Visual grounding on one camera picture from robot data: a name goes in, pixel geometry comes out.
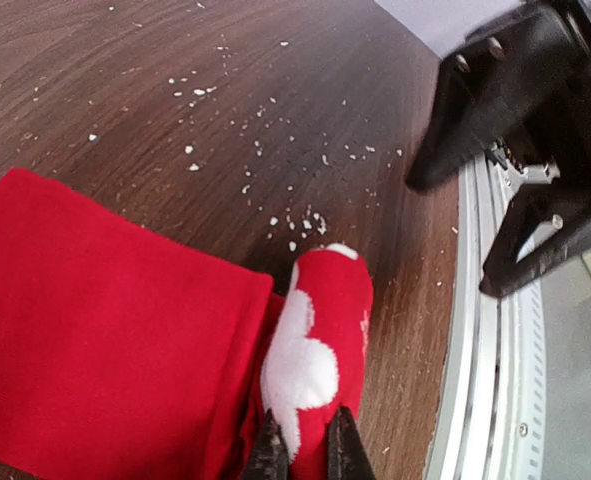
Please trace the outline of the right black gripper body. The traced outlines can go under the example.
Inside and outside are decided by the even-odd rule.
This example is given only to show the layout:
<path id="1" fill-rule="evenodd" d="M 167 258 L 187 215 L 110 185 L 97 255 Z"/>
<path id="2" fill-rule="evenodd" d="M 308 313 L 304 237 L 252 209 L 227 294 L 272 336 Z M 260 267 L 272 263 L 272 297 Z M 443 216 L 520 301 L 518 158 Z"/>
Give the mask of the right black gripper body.
<path id="1" fill-rule="evenodd" d="M 527 1 L 514 9 L 559 14 L 565 24 L 565 75 L 531 114 L 494 142 L 505 141 L 520 167 L 555 164 L 560 174 L 550 184 L 591 185 L 591 10 L 583 1 Z"/>

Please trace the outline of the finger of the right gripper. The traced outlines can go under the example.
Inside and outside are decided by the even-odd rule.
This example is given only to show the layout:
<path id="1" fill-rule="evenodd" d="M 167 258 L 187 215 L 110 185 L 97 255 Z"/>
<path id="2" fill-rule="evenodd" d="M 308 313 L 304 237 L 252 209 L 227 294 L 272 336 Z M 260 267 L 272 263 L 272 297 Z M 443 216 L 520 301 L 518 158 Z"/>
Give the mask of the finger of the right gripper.
<path id="1" fill-rule="evenodd" d="M 565 24 L 553 9 L 514 9 L 466 38 L 439 67 L 431 118 L 407 172 L 431 190 L 525 119 L 565 75 Z"/>
<path id="2" fill-rule="evenodd" d="M 562 228 L 524 257 L 535 230 L 555 215 Z M 591 249 L 591 185 L 524 184 L 506 214 L 483 265 L 479 289 L 504 298 Z"/>

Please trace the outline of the red sock with stripes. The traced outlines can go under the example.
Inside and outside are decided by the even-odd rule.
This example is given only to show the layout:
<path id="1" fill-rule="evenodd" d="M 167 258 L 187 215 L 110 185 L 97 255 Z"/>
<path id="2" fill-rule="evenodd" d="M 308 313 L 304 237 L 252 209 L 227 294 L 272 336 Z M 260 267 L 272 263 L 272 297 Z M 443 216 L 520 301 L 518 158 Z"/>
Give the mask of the red sock with stripes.
<path id="1" fill-rule="evenodd" d="M 289 288 L 22 169 L 0 180 L 0 462 L 48 479 L 244 479 L 266 412 L 289 479 L 356 422 L 373 287 L 334 243 Z"/>

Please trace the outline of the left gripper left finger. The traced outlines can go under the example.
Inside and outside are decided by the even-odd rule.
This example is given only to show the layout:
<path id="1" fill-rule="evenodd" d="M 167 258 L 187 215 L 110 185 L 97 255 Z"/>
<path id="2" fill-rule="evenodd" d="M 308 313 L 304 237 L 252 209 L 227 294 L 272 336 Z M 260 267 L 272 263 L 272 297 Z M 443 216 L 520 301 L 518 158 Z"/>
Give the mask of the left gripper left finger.
<path id="1" fill-rule="evenodd" d="M 279 424 L 269 409 L 251 455 L 244 466 L 244 480 L 288 480 L 289 457 Z"/>

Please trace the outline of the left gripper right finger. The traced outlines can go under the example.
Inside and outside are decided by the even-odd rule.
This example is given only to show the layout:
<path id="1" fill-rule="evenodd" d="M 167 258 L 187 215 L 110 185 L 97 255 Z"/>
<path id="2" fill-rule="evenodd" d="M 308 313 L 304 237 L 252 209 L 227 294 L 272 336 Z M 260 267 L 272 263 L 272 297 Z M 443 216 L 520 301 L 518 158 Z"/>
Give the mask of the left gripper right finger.
<path id="1" fill-rule="evenodd" d="M 352 411 L 341 406 L 326 433 L 328 480 L 374 480 Z"/>

